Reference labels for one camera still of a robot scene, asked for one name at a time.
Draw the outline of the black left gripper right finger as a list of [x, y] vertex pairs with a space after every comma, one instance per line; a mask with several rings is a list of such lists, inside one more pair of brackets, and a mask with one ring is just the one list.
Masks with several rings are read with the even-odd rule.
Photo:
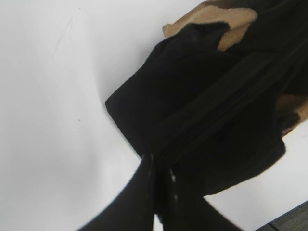
[[158, 178], [158, 217], [165, 231], [237, 231], [202, 196], [168, 169]]

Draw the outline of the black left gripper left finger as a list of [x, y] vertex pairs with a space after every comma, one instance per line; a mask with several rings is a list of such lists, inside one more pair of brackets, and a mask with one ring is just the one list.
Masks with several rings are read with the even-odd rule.
[[155, 164], [144, 155], [122, 192], [81, 231], [151, 231], [154, 222]]

